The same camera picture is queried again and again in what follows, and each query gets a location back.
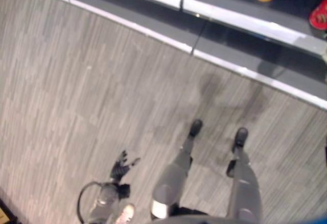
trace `black cable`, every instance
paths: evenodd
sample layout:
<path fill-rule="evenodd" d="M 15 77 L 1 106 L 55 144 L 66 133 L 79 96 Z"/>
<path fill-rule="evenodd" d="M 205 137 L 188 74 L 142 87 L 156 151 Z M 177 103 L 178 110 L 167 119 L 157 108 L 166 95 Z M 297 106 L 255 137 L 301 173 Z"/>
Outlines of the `black cable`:
<path fill-rule="evenodd" d="M 84 224 L 85 222 L 84 222 L 84 220 L 83 220 L 83 217 L 82 217 L 82 215 L 81 215 L 81 210 L 80 210 L 81 197 L 82 197 L 83 193 L 85 192 L 85 190 L 86 190 L 87 188 L 93 186 L 93 185 L 97 185 L 97 186 L 99 186 L 99 187 L 102 186 L 102 184 L 99 183 L 99 182 L 90 182 L 90 183 L 86 184 L 86 185 L 82 188 L 82 190 L 81 190 L 81 192 L 80 192 L 80 195 L 79 195 L 79 197 L 78 197 L 78 200 L 77 200 L 77 209 L 76 209 L 77 217 L 78 217 L 78 219 L 80 220 L 80 222 L 81 222 L 82 224 Z"/>

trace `shoe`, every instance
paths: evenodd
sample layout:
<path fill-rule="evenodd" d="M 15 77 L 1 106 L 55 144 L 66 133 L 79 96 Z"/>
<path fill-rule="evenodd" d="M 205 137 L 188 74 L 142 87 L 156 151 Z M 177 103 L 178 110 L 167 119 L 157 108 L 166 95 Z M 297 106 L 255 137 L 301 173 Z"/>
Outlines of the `shoe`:
<path fill-rule="evenodd" d="M 128 224 L 131 222 L 135 213 L 135 207 L 133 204 L 128 204 L 124 207 L 122 213 L 116 220 L 115 224 Z"/>

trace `gray carpet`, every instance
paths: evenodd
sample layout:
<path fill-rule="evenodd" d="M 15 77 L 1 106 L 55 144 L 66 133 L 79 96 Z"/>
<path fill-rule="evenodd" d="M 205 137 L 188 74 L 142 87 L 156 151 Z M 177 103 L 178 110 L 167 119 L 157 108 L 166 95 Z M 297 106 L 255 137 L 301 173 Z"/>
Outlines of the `gray carpet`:
<path fill-rule="evenodd" d="M 0 0 L 0 197 L 23 224 L 78 223 L 80 189 L 107 180 L 124 148 L 142 158 L 124 179 L 133 223 L 148 221 L 194 118 L 204 128 L 183 206 L 226 214 L 230 146 L 246 126 L 265 223 L 327 214 L 326 112 L 65 2 Z"/>

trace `gray robot leg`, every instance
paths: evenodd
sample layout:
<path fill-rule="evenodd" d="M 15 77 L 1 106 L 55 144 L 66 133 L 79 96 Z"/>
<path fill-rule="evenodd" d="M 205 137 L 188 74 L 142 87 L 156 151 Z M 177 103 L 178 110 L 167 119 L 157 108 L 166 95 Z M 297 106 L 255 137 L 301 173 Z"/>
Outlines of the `gray robot leg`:
<path fill-rule="evenodd" d="M 167 166 L 154 187 L 151 199 L 151 217 L 167 218 L 178 207 L 192 164 L 191 152 L 193 149 L 194 137 L 200 132 L 201 120 L 195 120 L 190 129 L 189 136 L 183 143 L 174 161 Z"/>
<path fill-rule="evenodd" d="M 227 175 L 233 177 L 227 217 L 259 224 L 262 221 L 262 204 L 259 184 L 243 150 L 248 131 L 240 128 L 232 148 L 234 160 L 230 161 Z"/>

